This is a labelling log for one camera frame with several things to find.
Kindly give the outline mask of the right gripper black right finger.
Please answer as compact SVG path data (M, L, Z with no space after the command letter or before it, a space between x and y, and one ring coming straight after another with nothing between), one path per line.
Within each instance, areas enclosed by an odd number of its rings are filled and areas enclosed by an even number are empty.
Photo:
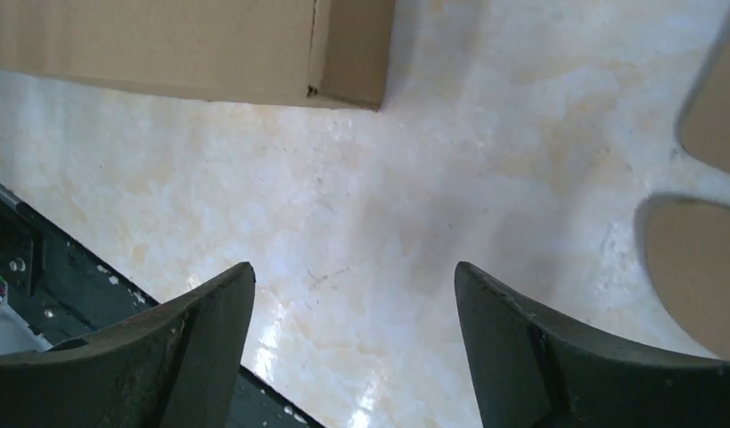
M455 298L486 427L730 427L730 362L607 333L469 262Z

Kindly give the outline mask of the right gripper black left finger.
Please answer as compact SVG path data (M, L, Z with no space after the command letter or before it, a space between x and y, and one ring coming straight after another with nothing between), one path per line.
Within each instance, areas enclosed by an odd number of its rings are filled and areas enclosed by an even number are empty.
M242 262L43 352L0 356L0 427L223 427L256 279Z

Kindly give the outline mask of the brown cardboard box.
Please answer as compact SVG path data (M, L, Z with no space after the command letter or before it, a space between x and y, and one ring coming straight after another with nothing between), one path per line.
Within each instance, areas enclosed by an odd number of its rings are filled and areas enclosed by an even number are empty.
M0 69L121 91L376 111L391 1L0 1Z

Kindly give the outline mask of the stack of flat cardboard sheets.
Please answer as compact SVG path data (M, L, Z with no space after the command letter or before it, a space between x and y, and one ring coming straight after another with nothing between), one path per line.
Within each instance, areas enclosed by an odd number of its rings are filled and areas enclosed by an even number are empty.
M730 175L730 29L691 92L677 136L693 159ZM674 321L730 361L730 206L678 194L647 200L644 261Z

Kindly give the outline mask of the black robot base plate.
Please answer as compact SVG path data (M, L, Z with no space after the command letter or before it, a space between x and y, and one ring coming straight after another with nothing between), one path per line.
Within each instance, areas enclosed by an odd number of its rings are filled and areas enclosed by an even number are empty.
M0 184L0 356L47 351L163 303ZM314 426L240 363L223 427Z

